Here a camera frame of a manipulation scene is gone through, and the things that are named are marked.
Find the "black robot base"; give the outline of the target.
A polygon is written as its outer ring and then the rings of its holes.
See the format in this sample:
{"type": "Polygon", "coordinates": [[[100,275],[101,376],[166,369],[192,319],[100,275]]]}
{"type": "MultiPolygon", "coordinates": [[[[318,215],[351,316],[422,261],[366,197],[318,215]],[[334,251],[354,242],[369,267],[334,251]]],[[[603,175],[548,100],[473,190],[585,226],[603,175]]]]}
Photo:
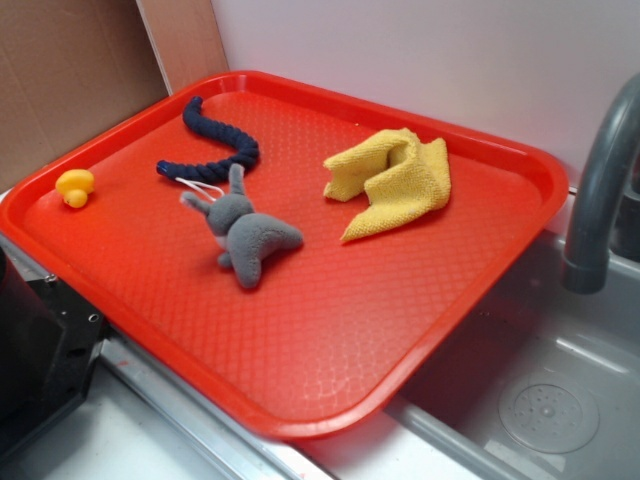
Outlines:
{"type": "Polygon", "coordinates": [[[1,254],[1,460],[86,399],[104,315],[67,283],[25,280],[1,254]]]}

